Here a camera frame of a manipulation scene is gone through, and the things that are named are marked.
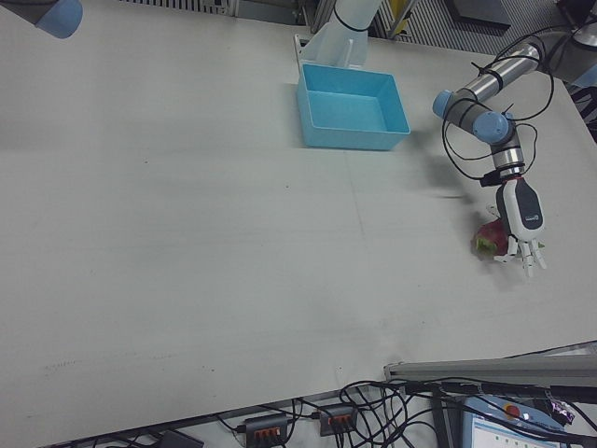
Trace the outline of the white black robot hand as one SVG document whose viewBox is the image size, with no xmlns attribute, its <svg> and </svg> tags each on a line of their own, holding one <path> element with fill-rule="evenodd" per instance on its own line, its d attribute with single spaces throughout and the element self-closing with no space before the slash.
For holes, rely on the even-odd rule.
<svg viewBox="0 0 597 448">
<path fill-rule="evenodd" d="M 528 278 L 534 276 L 535 266 L 547 268 L 539 238 L 545 229 L 545 219 L 540 198 L 521 176 L 503 183 L 495 193 L 495 204 L 487 211 L 500 219 L 507 237 L 507 251 L 493 259 L 509 263 L 521 256 L 522 268 Z"/>
</svg>

